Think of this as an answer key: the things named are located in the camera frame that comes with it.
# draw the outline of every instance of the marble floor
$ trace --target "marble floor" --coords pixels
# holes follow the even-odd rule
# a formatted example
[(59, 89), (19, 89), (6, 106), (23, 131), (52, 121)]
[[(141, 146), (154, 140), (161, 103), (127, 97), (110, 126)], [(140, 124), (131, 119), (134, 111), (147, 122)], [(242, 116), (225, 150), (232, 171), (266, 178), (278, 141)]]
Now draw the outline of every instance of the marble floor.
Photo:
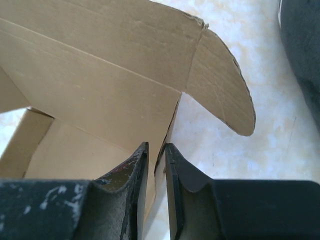
[[(209, 23), (235, 55), (256, 110), (252, 136), (236, 135), (182, 96), (172, 142), (212, 178), (304, 179), (320, 183), (320, 135), (278, 33), (278, 0), (159, 0)], [(0, 115), (0, 154), (24, 110)], [(166, 183), (145, 224), (146, 240), (169, 240)]]

